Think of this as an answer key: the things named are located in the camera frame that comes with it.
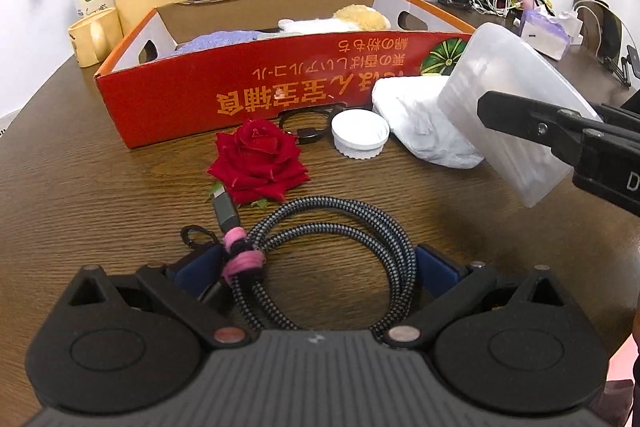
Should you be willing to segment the person's right hand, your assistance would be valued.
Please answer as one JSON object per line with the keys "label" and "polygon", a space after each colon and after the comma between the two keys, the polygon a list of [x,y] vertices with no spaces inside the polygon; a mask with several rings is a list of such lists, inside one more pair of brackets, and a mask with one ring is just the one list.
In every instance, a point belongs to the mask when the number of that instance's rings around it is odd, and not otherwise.
{"label": "person's right hand", "polygon": [[634,314],[634,323],[632,323],[631,336],[634,338],[634,343],[637,346],[637,358],[634,362],[634,383],[637,387],[640,386],[640,306],[637,306],[636,313]]}

